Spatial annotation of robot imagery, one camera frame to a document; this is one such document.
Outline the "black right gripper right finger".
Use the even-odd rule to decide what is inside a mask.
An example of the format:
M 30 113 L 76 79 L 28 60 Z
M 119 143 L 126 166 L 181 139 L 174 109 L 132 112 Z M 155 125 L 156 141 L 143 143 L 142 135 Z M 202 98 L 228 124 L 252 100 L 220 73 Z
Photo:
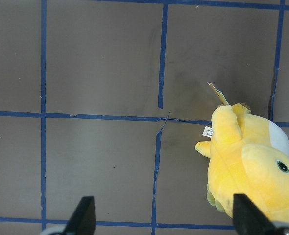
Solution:
M 239 235 L 274 235 L 275 225 L 245 194 L 234 194 L 233 226 Z

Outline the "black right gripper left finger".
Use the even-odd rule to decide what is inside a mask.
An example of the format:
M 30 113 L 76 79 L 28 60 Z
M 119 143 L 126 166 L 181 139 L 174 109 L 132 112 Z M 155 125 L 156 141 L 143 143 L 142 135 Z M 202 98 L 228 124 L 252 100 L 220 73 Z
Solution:
M 84 196 L 71 215 L 65 229 L 65 235 L 93 235 L 96 229 L 95 200 L 93 196 Z

